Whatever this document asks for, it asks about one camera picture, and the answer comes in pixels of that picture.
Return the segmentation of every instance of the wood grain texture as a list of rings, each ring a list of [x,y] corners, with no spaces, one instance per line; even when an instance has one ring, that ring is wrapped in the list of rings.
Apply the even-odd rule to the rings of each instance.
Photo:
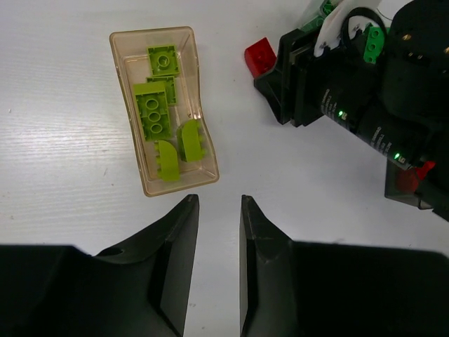
[[[390,1],[394,14],[405,1]],[[244,49],[277,48],[307,1],[0,3],[0,242],[89,253],[159,219],[187,193],[201,215],[186,337],[239,333],[240,197],[296,239],[449,253],[449,226],[383,197],[385,159],[327,119],[279,126],[252,86]],[[109,34],[191,25],[218,183],[146,198]]]

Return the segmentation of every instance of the black robotic device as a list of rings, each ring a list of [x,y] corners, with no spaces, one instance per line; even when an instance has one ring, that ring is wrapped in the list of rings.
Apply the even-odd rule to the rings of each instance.
[[[448,284],[442,254],[297,242],[242,198],[241,337],[449,336]]]
[[[71,246],[0,246],[1,337],[180,337],[198,196],[89,256]]]
[[[377,64],[366,63],[349,19],[374,20],[385,35]],[[387,30],[375,12],[355,8],[342,25],[339,48],[314,57],[319,28],[281,37],[275,65],[254,80],[277,121],[307,126],[326,115],[388,159],[386,196],[449,220],[449,0],[414,0]],[[409,195],[396,179],[434,164]]]
[[[198,216],[190,195],[95,257],[0,246],[0,336],[183,336]],[[439,253],[295,242],[242,198],[242,337],[449,336],[448,284]]]

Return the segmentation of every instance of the lego brick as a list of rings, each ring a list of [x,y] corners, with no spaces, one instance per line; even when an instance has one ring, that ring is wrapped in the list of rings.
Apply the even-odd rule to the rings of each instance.
[[[153,77],[180,73],[174,45],[148,47],[148,57]]]
[[[379,57],[382,49],[384,48],[385,37],[382,30],[379,27],[370,27],[367,39],[365,53],[363,54],[363,59],[366,62],[375,64],[377,58]]]
[[[324,19],[321,16],[317,16],[312,21],[301,27],[303,32],[310,32],[311,30],[317,29],[323,25]]]
[[[147,83],[152,82],[163,82],[166,86],[167,103],[168,105],[176,105],[176,86],[174,76],[163,76],[163,77],[147,77]]]
[[[321,15],[326,18],[329,14],[331,14],[333,12],[333,10],[336,7],[337,7],[337,5],[334,5],[332,0],[324,1],[320,8]]]
[[[165,84],[163,82],[135,84],[133,89],[145,140],[171,138]]]
[[[396,189],[404,193],[415,193],[420,185],[420,181],[424,180],[435,167],[436,163],[427,161],[422,167],[410,168],[407,171],[397,170],[396,172]]]
[[[173,145],[165,140],[154,143],[154,149],[159,153],[156,162],[159,165],[158,176],[163,181],[180,179],[180,168],[177,162],[177,152]]]
[[[245,50],[245,61],[254,78],[274,67],[276,55],[266,37]]]
[[[177,143],[181,160],[190,162],[202,160],[206,151],[201,148],[203,138],[199,135],[200,123],[192,119],[177,130]]]

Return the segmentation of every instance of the lime green curved lego piece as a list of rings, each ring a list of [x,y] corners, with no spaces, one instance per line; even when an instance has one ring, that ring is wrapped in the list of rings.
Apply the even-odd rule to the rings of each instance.
[[[133,89],[145,140],[171,138],[170,114],[165,84],[162,81],[135,84]]]
[[[148,57],[153,77],[180,73],[174,45],[148,47]]]
[[[160,166],[157,171],[160,179],[163,181],[179,180],[180,168],[175,147],[165,140],[160,140],[154,144],[154,149],[159,152],[156,162]]]
[[[176,105],[176,86],[174,76],[162,76],[162,77],[147,77],[147,83],[163,82],[166,86],[167,103],[168,105]]]
[[[201,141],[203,139],[198,133],[200,127],[199,121],[192,119],[177,130],[177,143],[183,161],[189,162],[203,159],[206,151],[201,149]]]

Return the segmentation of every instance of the white component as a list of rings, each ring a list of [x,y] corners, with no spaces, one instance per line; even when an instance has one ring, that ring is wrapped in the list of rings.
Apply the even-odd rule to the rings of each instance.
[[[338,5],[342,1],[343,0],[330,0],[332,5],[334,5],[334,6]],[[309,22],[311,22],[314,18],[316,18],[316,16],[318,16],[318,15],[322,16],[320,10],[321,10],[321,7],[324,5],[325,2],[327,2],[327,0],[311,0],[309,2],[309,5],[305,9],[305,11],[302,13],[300,21],[298,22],[297,26],[299,28],[301,28],[304,25],[306,25]]]
[[[340,45],[340,30],[343,21],[348,16],[349,12],[357,7],[366,7],[375,11],[380,2],[381,0],[343,0],[324,20],[315,45],[315,57],[318,58],[323,55],[323,48],[325,46],[334,49]],[[368,22],[368,19],[362,17],[351,18],[351,20],[349,20],[349,36],[351,39],[356,35],[356,28],[363,27]]]

